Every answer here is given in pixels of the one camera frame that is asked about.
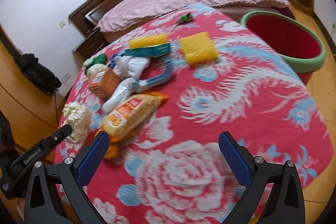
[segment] silver screw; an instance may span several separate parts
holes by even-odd
[[[70,164],[70,163],[72,163],[73,161],[74,161],[74,159],[71,158],[71,157],[67,157],[67,158],[64,160],[65,164]]]
[[[262,157],[255,157],[254,158],[255,162],[258,163],[258,164],[262,164],[264,162],[264,159]]]
[[[288,162],[287,162],[287,164],[290,166],[290,167],[293,167],[295,164],[294,164],[294,162],[292,161],[292,160],[289,160]]]
[[[40,162],[40,161],[37,161],[37,162],[35,162],[35,164],[34,164],[34,166],[35,166],[36,168],[41,167],[41,165],[42,165],[42,162]]]

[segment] teal box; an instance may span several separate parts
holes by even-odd
[[[170,53],[170,43],[144,48],[126,49],[124,55],[131,55],[134,57],[158,57],[167,53]]]

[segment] tablecloth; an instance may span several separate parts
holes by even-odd
[[[187,13],[194,21],[176,26]],[[219,58],[189,66],[179,39],[204,31]],[[221,223],[245,189],[218,148],[223,131],[253,156],[281,164],[293,160],[303,187],[327,166],[333,155],[330,137],[306,87],[263,40],[219,11],[190,5],[131,31],[102,52],[110,57],[132,38],[161,33],[171,43],[174,74],[154,90],[169,99],[122,145],[120,158],[103,160],[84,187],[107,223]],[[142,78],[162,69],[162,60],[153,59]],[[72,101],[89,107],[91,132],[80,145],[61,143],[56,163],[75,156],[102,120],[103,101],[87,89],[83,69],[70,93]],[[66,201],[63,188],[59,191]],[[269,192],[270,186],[256,214]]]

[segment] green rim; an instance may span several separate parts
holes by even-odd
[[[312,30],[310,30],[306,26],[302,25],[301,23],[289,17],[286,17],[281,14],[273,13],[273,12],[267,12],[267,11],[249,12],[241,18],[240,24],[247,28],[246,26],[247,21],[251,17],[259,16],[259,15],[274,16],[274,17],[279,17],[284,20],[287,20],[295,24],[296,26],[300,27],[301,29],[305,30],[307,33],[309,33],[320,45],[321,53],[317,57],[314,57],[314,58],[300,59],[300,58],[294,58],[294,57],[289,57],[283,54],[279,54],[296,73],[312,72],[322,67],[323,63],[326,60],[326,49],[321,39]]]

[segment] blue gripper pad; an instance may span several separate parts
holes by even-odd
[[[105,132],[87,153],[81,165],[78,167],[77,184],[79,187],[86,186],[90,183],[109,146],[110,138]]]
[[[218,145],[238,183],[247,188],[251,183],[250,169],[242,156],[224,133],[219,135]]]

